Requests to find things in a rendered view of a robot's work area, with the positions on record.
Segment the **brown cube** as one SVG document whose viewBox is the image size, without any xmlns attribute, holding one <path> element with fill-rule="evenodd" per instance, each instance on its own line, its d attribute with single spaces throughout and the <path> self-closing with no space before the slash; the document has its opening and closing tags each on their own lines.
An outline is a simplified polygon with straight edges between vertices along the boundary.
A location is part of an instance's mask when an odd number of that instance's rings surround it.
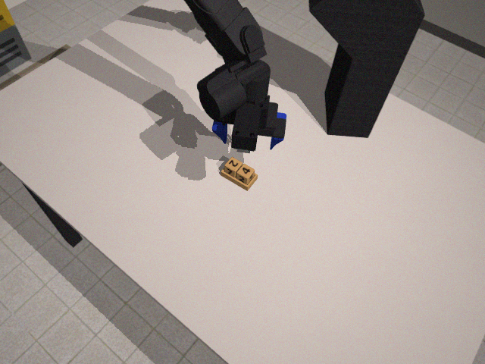
<svg viewBox="0 0 485 364">
<path fill-rule="evenodd" d="M 231 157 L 229 161 L 224 165 L 224 172 L 230 176 L 236 178 L 237 171 L 241 168 L 243 163 L 234 157 Z"/>
<path fill-rule="evenodd" d="M 255 169 L 243 164 L 236 173 L 236 179 L 248 185 L 255 175 Z"/>
</svg>

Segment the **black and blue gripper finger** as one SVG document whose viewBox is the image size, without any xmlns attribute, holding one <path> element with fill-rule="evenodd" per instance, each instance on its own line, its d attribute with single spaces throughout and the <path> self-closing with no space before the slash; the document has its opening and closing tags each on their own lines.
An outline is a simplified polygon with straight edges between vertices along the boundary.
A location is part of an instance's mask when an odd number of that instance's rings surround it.
<svg viewBox="0 0 485 364">
<path fill-rule="evenodd" d="M 286 119 L 286 114 L 285 113 L 277 113 L 277 118 L 283 118 L 283 119 Z M 274 137 L 271 137 L 271 147 L 270 147 L 270 150 L 273 149 L 273 147 L 275 145 L 277 145 L 278 143 L 282 142 L 284 140 L 283 139 L 280 139 L 280 138 L 274 138 Z"/>
<path fill-rule="evenodd" d="M 216 122 L 214 121 L 213 126 L 212 126 L 212 131 L 218 135 L 224 144 L 227 142 L 227 124 L 225 126 L 222 124 L 222 122 Z"/>
</svg>

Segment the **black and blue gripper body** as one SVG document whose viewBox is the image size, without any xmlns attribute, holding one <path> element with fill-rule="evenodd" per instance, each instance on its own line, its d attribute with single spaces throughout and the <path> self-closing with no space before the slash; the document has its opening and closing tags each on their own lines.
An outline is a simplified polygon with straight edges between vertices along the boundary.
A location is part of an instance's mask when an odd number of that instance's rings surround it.
<svg viewBox="0 0 485 364">
<path fill-rule="evenodd" d="M 256 105 L 256 104 L 262 103 L 266 98 L 257 102 L 246 101 L 246 104 Z M 280 138 L 280 139 L 284 138 L 285 129 L 286 129 L 286 119 L 277 118 L 277 110 L 278 110 L 278 104 L 275 102 L 269 102 L 266 128 L 260 127 L 258 129 L 259 136 L 274 137 L 274 138 Z M 222 122 L 224 126 L 225 124 L 231 124 L 231 113 L 229 113 L 228 115 L 226 115 L 225 117 L 221 118 L 219 121 L 216 121 L 216 122 Z"/>
</svg>

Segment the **brown wooden tray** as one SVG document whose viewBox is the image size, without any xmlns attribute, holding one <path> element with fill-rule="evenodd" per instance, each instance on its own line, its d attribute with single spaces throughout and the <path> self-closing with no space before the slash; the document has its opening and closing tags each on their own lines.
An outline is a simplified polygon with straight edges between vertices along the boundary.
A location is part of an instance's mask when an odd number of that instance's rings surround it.
<svg viewBox="0 0 485 364">
<path fill-rule="evenodd" d="M 234 184 L 238 185 L 239 187 L 242 187 L 244 190 L 248 191 L 249 188 L 254 184 L 254 182 L 258 179 L 258 175 L 255 173 L 253 179 L 250 181 L 248 185 L 244 184 L 243 182 L 237 180 L 236 178 L 230 176 L 229 174 L 224 172 L 224 169 L 221 171 L 221 176 L 225 177 L 229 181 L 233 182 Z"/>
</svg>

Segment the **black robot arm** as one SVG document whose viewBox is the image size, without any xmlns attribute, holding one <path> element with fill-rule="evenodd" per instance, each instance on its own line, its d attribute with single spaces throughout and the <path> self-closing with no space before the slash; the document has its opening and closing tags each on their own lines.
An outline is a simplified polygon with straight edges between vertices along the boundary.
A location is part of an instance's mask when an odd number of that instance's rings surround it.
<svg viewBox="0 0 485 364">
<path fill-rule="evenodd" d="M 271 69 L 259 60 L 267 55 L 261 28 L 238 0 L 184 1 L 226 63 L 197 83 L 202 107 L 215 121 L 231 113 L 231 148 L 254 152 L 258 129 L 266 128 L 270 101 Z"/>
</svg>

